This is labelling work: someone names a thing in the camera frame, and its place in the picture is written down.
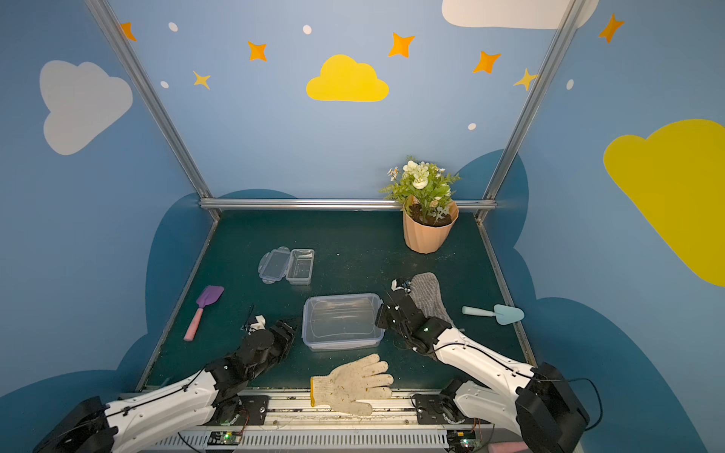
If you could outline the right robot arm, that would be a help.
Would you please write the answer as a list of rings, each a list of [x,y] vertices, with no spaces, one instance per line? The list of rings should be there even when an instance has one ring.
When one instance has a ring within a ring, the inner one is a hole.
[[[446,320],[426,315],[402,288],[385,299],[376,324],[413,352],[472,378],[452,397],[466,417],[519,435],[532,452],[576,450],[590,416],[556,367],[523,364],[476,343]]]

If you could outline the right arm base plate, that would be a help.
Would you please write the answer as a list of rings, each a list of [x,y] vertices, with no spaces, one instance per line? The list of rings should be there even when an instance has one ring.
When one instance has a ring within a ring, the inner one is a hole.
[[[419,425],[454,425],[466,420],[449,396],[414,394],[412,402]]]

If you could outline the small clear lunch box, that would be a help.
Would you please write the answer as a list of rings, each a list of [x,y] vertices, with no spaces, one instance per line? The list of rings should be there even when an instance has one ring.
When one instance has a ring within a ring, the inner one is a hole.
[[[296,286],[307,286],[312,282],[315,251],[313,249],[293,249],[285,279]]]

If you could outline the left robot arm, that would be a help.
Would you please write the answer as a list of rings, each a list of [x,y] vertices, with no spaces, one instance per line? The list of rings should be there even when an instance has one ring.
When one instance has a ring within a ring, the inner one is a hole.
[[[104,403],[81,401],[34,447],[35,452],[139,452],[187,428],[204,425],[237,405],[239,392],[286,359],[301,319],[255,330],[232,353],[192,376]]]

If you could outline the large clear lunch box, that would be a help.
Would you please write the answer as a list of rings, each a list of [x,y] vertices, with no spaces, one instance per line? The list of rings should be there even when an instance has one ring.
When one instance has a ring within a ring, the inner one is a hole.
[[[311,297],[304,305],[302,341],[312,351],[377,347],[385,334],[376,325],[381,305],[377,294]]]

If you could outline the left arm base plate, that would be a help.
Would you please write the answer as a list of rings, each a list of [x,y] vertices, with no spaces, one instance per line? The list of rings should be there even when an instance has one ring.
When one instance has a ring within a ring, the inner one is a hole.
[[[209,425],[218,426],[262,426],[270,397],[253,394],[252,396],[234,396],[220,404]]]

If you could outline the small lunch box lid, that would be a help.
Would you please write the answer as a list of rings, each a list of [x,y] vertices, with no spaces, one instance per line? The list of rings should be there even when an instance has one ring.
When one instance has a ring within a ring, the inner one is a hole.
[[[288,247],[278,247],[267,252],[259,262],[259,277],[265,284],[273,284],[286,277],[292,251]]]

